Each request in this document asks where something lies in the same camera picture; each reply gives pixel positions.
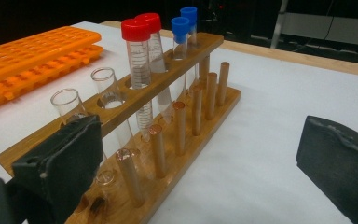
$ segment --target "orange tube rack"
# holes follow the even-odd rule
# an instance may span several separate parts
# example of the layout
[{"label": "orange tube rack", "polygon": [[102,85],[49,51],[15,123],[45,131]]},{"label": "orange tube rack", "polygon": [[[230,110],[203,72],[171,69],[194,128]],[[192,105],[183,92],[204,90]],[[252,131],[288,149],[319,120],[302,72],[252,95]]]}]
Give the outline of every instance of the orange tube rack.
[{"label": "orange tube rack", "polygon": [[0,45],[0,105],[99,58],[95,32],[64,26]]}]

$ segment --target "glass test tube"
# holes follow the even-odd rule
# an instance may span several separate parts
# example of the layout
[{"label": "glass test tube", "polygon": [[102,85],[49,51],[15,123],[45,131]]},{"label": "glass test tube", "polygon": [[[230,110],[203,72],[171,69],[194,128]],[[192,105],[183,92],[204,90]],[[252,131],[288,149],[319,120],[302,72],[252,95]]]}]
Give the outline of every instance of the glass test tube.
[{"label": "glass test tube", "polygon": [[[149,24],[145,21],[127,19],[121,23],[121,35],[127,43],[133,89],[141,89],[150,84],[150,67],[147,41],[150,39]],[[138,127],[143,139],[148,142],[148,128],[153,122],[152,102],[142,106],[136,112]]]},{"label": "glass test tube", "polygon": [[[197,47],[197,8],[196,7],[183,7],[180,9],[181,17],[188,18],[189,20],[189,39],[187,41],[189,48]],[[199,81],[199,64],[196,63],[192,68],[186,72],[186,88],[188,96],[192,96],[193,87]]]},{"label": "glass test tube", "polygon": [[[123,104],[124,99],[118,87],[115,70],[113,70],[113,68],[97,68],[91,73],[91,78],[98,89],[100,98],[98,104],[100,104],[100,107],[111,109]],[[136,147],[132,130],[127,119],[114,129],[114,133],[120,148],[128,148],[131,151],[132,156],[140,153],[139,149]]]},{"label": "glass test tube", "polygon": [[[187,33],[189,30],[189,19],[176,17],[171,20],[173,32],[173,59],[183,60],[187,54]],[[184,100],[186,96],[186,73],[173,82],[172,98]]]},{"label": "glass test tube", "polygon": [[88,115],[79,93],[75,89],[57,91],[51,96],[50,101],[59,112],[63,124],[84,118]]},{"label": "glass test tube", "polygon": [[95,181],[103,192],[103,197],[109,201],[113,197],[113,184],[117,179],[117,171],[113,168],[113,164],[103,154],[103,160],[100,163]]},{"label": "glass test tube", "polygon": [[[165,73],[165,61],[161,45],[161,36],[159,31],[161,30],[161,20],[157,13],[144,13],[135,17],[138,20],[144,20],[150,27],[150,39],[149,44],[149,65],[150,70],[153,73]],[[171,123],[172,117],[172,99],[170,87],[167,87],[161,93],[157,95],[158,110],[165,122]]]}]

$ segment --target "wooden dowel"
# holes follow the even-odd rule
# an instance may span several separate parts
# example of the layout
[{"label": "wooden dowel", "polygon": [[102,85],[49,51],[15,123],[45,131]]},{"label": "wooden dowel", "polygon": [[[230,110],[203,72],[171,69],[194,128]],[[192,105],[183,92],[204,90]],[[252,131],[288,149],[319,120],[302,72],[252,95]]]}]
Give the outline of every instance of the wooden dowel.
[{"label": "wooden dowel", "polygon": [[173,103],[173,109],[175,111],[175,154],[182,156],[185,154],[185,136],[186,136],[186,105],[183,102],[177,101]]},{"label": "wooden dowel", "polygon": [[202,87],[195,86],[193,90],[193,105],[191,107],[191,125],[194,136],[200,135],[201,131],[201,108],[202,108]]},{"label": "wooden dowel", "polygon": [[211,120],[214,117],[214,105],[216,102],[216,86],[217,74],[208,73],[207,88],[206,88],[206,111],[205,118]]},{"label": "wooden dowel", "polygon": [[149,132],[156,177],[163,178],[167,173],[167,165],[165,162],[165,146],[162,138],[162,127],[159,124],[154,124],[149,128]]},{"label": "wooden dowel", "polygon": [[136,173],[135,166],[132,161],[131,152],[126,148],[118,150],[116,153],[116,160],[118,167],[120,168],[120,172],[123,175],[124,182],[126,183],[133,206],[142,206],[145,199],[139,184],[138,174]]},{"label": "wooden dowel", "polygon": [[220,63],[219,86],[217,89],[217,105],[222,106],[226,100],[226,89],[228,80],[229,63]]},{"label": "wooden dowel", "polygon": [[199,62],[200,82],[206,83],[206,78],[209,73],[210,55],[206,56]]}]

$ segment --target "white table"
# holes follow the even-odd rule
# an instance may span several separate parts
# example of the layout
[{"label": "white table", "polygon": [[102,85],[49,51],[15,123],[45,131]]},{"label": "white table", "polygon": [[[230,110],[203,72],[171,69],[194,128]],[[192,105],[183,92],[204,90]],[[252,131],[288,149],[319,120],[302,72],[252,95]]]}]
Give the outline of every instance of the white table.
[{"label": "white table", "polygon": [[[101,59],[0,106],[0,153],[58,117],[49,101],[55,91],[75,88],[85,101],[96,93],[94,69],[113,67],[117,78],[130,72],[119,29],[74,26],[102,35]],[[296,152],[307,115],[358,132],[358,76],[228,49],[211,54],[210,70],[218,73],[223,61],[241,99],[150,223],[350,223],[296,167]],[[134,116],[130,123],[137,132]],[[108,154],[117,147],[112,139],[103,140]],[[10,179],[1,166],[0,177]]]}]

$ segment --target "plastic tube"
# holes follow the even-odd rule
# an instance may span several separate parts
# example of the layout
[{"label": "plastic tube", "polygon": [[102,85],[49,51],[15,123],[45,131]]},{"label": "plastic tube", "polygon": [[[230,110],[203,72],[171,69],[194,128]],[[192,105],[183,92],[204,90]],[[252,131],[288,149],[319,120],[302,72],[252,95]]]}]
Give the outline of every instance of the plastic tube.
[{"label": "plastic tube", "polygon": [[[149,64],[150,70],[153,73],[165,73],[165,61],[161,45],[161,20],[157,13],[144,13],[135,17],[137,20],[146,21],[150,27],[150,39],[148,41],[149,47]],[[163,90],[157,95],[158,110],[165,122],[171,123],[172,119],[172,98],[170,87]]]},{"label": "plastic tube", "polygon": [[[188,18],[188,47],[195,49],[197,47],[197,8],[196,7],[183,7],[180,9],[181,17]],[[187,96],[193,95],[193,88],[199,82],[199,64],[196,63],[192,68],[186,72],[186,88]]]},{"label": "plastic tube", "polygon": [[[173,32],[173,59],[183,60],[187,54],[187,33],[189,19],[176,17],[171,20]],[[173,82],[172,98],[184,101],[186,97],[186,73]]]},{"label": "plastic tube", "polygon": [[[132,88],[144,88],[148,86],[151,81],[147,43],[150,39],[149,24],[136,19],[124,20],[121,23],[121,35],[127,43]],[[142,137],[148,142],[150,139],[148,129],[153,122],[151,101],[136,112],[136,118]]]}]

